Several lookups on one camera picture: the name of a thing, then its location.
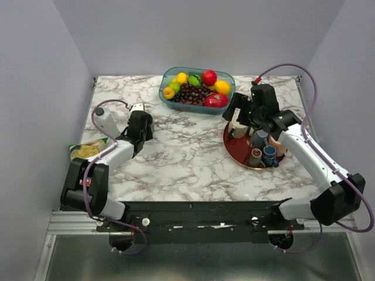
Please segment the green striped melon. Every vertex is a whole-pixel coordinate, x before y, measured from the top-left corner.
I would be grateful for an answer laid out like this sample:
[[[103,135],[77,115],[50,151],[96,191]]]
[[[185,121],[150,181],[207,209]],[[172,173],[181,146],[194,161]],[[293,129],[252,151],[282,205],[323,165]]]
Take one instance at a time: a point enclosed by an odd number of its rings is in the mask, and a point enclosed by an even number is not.
[[[201,87],[203,85],[203,81],[200,75],[193,74],[188,77],[188,83],[195,87]]]

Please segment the red grape bunch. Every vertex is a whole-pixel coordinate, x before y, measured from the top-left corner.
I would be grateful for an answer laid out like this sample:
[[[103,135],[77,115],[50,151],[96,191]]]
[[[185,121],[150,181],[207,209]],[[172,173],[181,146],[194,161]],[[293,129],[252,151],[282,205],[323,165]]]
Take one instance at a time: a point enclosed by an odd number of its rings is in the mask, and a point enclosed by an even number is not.
[[[204,100],[180,100],[179,103],[182,104],[188,104],[188,105],[197,105],[197,106],[202,106]]]

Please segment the yellow pear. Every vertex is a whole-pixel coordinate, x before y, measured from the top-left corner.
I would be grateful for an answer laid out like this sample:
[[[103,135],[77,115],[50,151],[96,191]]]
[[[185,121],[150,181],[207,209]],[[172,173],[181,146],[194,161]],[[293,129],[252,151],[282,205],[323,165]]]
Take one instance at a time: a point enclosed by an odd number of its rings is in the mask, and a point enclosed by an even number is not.
[[[172,82],[176,82],[180,85],[188,83],[188,75],[184,72],[181,72],[176,75],[175,78],[173,78]]]

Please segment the yellow lemon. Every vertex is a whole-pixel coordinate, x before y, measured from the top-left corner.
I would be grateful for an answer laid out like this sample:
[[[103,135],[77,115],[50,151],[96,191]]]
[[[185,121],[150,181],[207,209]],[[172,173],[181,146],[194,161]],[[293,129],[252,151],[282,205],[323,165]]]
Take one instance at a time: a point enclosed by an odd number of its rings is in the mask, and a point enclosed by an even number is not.
[[[231,93],[231,86],[224,80],[217,80],[214,84],[214,90],[223,95],[229,95]]]

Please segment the red round tray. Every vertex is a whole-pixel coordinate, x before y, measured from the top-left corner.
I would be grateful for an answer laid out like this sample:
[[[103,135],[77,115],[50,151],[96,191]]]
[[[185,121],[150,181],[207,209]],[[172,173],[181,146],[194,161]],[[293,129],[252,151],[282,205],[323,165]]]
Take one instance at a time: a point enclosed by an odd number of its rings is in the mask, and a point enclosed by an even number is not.
[[[224,132],[223,132],[224,147],[227,153],[235,162],[239,163],[242,166],[248,167],[246,166],[246,161],[248,157],[250,156],[250,153],[253,149],[251,142],[250,142],[251,136],[246,135],[245,137],[240,138],[240,139],[237,139],[237,138],[229,139],[228,132],[227,132],[228,125],[229,123],[226,125]],[[286,158],[285,156],[277,157],[278,163],[280,164],[280,162],[285,158]],[[264,169],[268,169],[271,167],[265,167],[265,168],[248,167],[248,168],[251,168],[254,170],[264,170]]]

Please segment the green chips bag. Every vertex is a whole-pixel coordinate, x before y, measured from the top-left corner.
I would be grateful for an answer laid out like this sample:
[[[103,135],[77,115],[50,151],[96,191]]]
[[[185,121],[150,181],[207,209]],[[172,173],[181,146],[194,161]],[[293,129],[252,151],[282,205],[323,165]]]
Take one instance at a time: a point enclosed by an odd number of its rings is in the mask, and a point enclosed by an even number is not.
[[[69,146],[70,160],[87,159],[107,148],[108,137]]]

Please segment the grey blue mug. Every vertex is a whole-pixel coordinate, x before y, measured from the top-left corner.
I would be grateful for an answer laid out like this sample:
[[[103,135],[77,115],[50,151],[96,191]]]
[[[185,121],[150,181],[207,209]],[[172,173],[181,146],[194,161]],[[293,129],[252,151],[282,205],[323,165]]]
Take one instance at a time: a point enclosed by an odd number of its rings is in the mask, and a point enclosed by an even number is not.
[[[253,133],[250,142],[253,148],[263,149],[265,146],[268,146],[268,133],[258,130]]]

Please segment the dark blue mug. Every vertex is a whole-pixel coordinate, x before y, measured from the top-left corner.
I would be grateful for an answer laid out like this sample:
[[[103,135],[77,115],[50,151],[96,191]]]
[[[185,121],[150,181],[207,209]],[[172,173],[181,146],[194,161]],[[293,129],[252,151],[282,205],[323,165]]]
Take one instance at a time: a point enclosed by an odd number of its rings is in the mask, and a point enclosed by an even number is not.
[[[263,148],[262,162],[266,167],[278,167],[279,163],[277,160],[277,150],[271,145],[267,145]]]

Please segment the brown mug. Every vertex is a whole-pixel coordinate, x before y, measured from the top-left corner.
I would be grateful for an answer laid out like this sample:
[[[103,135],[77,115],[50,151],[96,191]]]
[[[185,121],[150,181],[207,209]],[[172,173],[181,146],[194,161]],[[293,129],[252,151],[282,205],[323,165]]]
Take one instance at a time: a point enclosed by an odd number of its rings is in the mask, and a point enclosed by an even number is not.
[[[252,149],[250,156],[246,161],[246,166],[252,168],[265,168],[265,164],[262,161],[263,153],[260,149],[254,148]]]

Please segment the pink mug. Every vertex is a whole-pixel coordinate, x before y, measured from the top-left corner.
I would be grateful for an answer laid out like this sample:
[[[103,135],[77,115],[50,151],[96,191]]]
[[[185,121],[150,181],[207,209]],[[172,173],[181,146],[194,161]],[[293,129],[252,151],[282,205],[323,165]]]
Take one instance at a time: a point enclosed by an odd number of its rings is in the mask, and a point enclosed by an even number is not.
[[[268,137],[268,144],[273,146],[277,151],[277,157],[285,156],[292,157],[292,153],[279,141],[275,140],[271,135]]]

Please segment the teal plastic fruit tub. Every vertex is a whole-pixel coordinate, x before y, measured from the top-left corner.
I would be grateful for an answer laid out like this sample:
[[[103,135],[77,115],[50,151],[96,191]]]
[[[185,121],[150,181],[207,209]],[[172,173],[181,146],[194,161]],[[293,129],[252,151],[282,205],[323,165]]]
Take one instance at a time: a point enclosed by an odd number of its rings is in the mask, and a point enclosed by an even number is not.
[[[235,81],[234,78],[222,71],[215,71],[217,74],[217,80],[224,80],[228,82],[231,86],[231,93],[228,96],[229,98],[229,103],[227,106],[223,108],[212,108],[212,107],[205,107],[204,105],[202,106],[197,106],[197,105],[188,105],[188,104],[182,104],[178,102],[172,102],[171,100],[167,100],[163,97],[163,89],[165,87],[168,87],[169,83],[173,80],[173,78],[176,77],[177,74],[184,72],[189,76],[193,74],[200,75],[202,77],[202,72],[204,72],[204,69],[200,68],[188,68],[188,67],[172,67],[169,70],[167,70],[164,75],[163,79],[161,82],[161,86],[159,89],[159,97],[160,99],[171,109],[173,110],[178,110],[178,111],[186,111],[186,112],[195,112],[195,113],[200,113],[200,114],[210,114],[210,115],[218,115],[222,114],[228,107],[230,100],[234,94],[234,91],[236,89]],[[207,86],[209,89],[214,90],[214,86]]]

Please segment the cream ceramic mug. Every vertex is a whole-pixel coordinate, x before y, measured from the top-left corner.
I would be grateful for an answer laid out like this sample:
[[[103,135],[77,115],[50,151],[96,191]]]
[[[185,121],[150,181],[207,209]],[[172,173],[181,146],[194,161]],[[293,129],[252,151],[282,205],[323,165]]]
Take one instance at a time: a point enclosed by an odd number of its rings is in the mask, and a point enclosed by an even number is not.
[[[245,126],[245,125],[240,124],[237,121],[237,117],[233,116],[231,121],[229,122],[227,132],[228,132],[229,139],[232,139],[232,138],[240,139],[240,138],[245,137],[246,135],[252,136],[254,133],[254,129],[250,126]]]

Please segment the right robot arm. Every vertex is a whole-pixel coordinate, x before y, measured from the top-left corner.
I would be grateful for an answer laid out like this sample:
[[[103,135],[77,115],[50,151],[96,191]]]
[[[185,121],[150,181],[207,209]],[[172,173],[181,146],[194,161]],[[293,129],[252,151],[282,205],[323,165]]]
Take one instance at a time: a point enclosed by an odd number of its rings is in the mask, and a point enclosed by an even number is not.
[[[269,133],[298,159],[321,192],[314,199],[280,201],[269,216],[274,228],[283,229],[296,219],[316,219],[329,226],[359,209],[366,184],[363,176],[335,163],[302,130],[301,120],[292,111],[281,110],[273,86],[255,85],[250,95],[234,93],[223,118]]]

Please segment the dark purple grape bunch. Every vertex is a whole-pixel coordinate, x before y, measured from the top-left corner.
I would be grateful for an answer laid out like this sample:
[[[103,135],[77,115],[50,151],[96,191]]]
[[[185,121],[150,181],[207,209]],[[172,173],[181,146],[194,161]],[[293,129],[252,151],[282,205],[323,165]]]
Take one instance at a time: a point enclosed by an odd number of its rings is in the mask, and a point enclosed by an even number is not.
[[[179,102],[180,100],[205,100],[205,98],[216,93],[207,86],[195,87],[190,84],[182,84],[180,91],[171,99],[172,102]]]

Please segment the orange mandarin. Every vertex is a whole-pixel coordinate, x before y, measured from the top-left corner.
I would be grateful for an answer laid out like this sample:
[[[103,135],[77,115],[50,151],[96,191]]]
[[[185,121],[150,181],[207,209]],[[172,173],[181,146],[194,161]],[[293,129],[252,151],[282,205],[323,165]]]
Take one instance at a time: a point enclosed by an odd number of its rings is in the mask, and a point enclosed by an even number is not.
[[[165,87],[163,89],[163,97],[167,100],[171,100],[175,96],[175,91],[172,87]]]

